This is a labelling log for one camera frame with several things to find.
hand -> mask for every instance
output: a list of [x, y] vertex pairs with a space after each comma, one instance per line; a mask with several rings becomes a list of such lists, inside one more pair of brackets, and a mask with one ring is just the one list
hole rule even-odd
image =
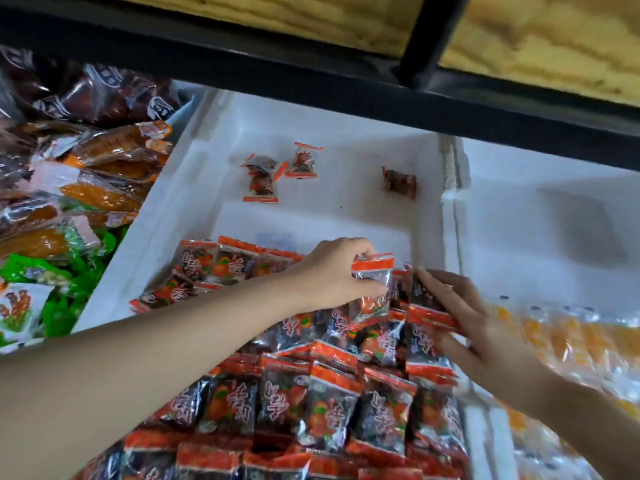
[[368, 239], [341, 237], [322, 241], [311, 254], [280, 275], [293, 283], [301, 297], [302, 312], [335, 308], [363, 296], [383, 296], [384, 284], [375, 280], [357, 280], [351, 275], [356, 256], [371, 256], [375, 249]]
[[560, 376], [542, 364], [520, 336], [487, 312], [471, 280], [446, 271], [432, 273], [416, 270], [422, 284], [458, 320], [471, 341], [467, 348], [450, 333], [439, 331], [435, 334], [436, 345], [498, 400], [539, 419], [558, 381], [562, 381]]

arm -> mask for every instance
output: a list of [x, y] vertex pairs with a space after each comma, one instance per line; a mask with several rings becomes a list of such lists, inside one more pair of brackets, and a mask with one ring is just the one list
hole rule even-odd
[[351, 277], [366, 239], [323, 241], [283, 273], [0, 360], [7, 478], [65, 479], [252, 337], [294, 314], [384, 294]]
[[[440, 348], [469, 378], [510, 407], [541, 421], [583, 455], [606, 480], [640, 478], [640, 422], [595, 389], [568, 381], [542, 364], [532, 347], [489, 316], [468, 278], [434, 271], [420, 280], [457, 318], [472, 349], [449, 333]], [[453, 285], [453, 289], [442, 282]]]

wooden surface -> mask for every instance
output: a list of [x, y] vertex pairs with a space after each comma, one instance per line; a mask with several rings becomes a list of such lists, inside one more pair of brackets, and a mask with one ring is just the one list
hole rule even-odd
[[440, 63], [640, 106], [640, 0], [471, 0]]
[[401, 57], [423, 0], [124, 0]]

